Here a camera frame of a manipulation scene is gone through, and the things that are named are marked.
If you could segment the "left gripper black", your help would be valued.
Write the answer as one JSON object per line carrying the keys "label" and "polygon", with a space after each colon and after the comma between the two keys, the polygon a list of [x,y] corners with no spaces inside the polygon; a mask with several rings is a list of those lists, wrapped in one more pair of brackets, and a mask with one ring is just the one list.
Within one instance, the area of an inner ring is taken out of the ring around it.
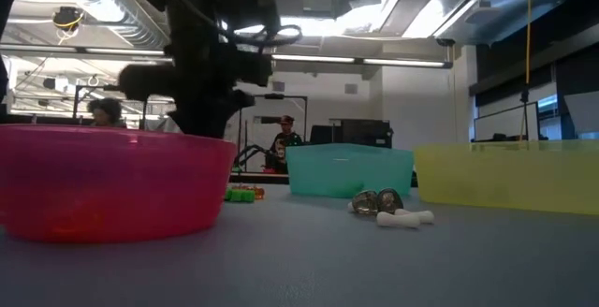
{"label": "left gripper black", "polygon": [[[168,61],[155,65],[128,65],[119,74],[118,88],[127,98],[144,101],[151,95],[175,101],[170,118],[184,134],[222,138],[229,119],[252,107],[255,97],[236,90],[239,81],[260,87],[272,75],[271,56],[261,51],[241,51],[235,45],[210,47],[167,45]],[[209,129],[202,105],[211,107]]]}

